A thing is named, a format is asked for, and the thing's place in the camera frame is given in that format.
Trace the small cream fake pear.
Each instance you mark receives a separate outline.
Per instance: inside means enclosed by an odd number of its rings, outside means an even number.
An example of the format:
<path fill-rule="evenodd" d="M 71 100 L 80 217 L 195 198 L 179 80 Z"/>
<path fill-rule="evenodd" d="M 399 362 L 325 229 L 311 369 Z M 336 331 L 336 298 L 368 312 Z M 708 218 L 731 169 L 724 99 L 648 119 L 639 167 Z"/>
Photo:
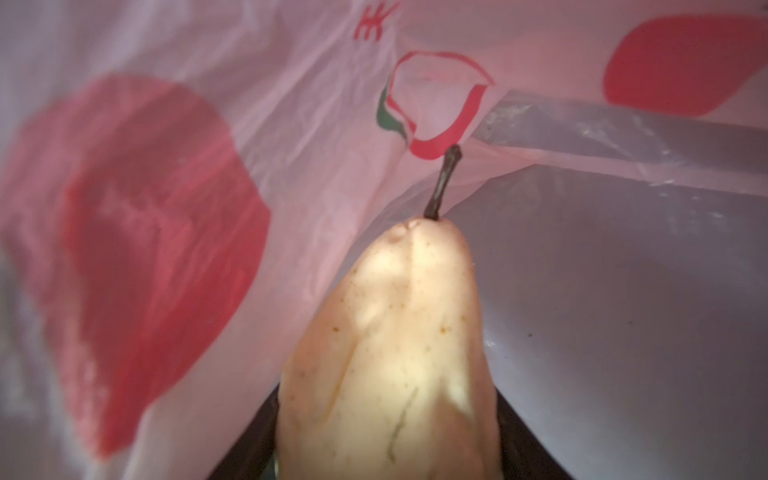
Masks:
<path fill-rule="evenodd" d="M 282 373 L 281 479 L 499 479 L 497 393 L 475 264 L 439 208 L 382 233 L 328 294 Z"/>

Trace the pink plastic bag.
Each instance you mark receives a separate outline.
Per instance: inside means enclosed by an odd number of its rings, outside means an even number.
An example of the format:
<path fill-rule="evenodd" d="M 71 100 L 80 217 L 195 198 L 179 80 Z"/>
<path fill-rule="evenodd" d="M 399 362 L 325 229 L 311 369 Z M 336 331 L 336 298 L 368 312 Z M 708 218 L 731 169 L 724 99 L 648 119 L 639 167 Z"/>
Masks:
<path fill-rule="evenodd" d="M 763 1 L 5 1 L 1 475 L 207 479 L 442 213 L 574 479 L 767 475 Z"/>

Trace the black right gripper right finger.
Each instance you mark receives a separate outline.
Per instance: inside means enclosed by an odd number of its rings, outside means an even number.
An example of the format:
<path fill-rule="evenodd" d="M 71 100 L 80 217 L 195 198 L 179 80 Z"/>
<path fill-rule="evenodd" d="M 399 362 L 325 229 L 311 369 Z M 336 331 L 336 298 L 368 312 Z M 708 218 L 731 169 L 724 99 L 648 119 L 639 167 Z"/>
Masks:
<path fill-rule="evenodd" d="M 572 480 L 573 477 L 540 443 L 521 417 L 497 393 L 502 473 L 505 480 Z"/>

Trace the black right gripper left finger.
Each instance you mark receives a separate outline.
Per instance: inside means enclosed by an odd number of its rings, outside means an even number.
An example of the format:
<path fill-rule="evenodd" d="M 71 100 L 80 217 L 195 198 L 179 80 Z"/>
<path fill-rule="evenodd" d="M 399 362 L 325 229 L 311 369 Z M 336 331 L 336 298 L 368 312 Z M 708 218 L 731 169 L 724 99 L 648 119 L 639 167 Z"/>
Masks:
<path fill-rule="evenodd" d="M 208 480 L 276 480 L 275 435 L 279 386 L 259 407 L 242 435 L 207 477 Z"/>

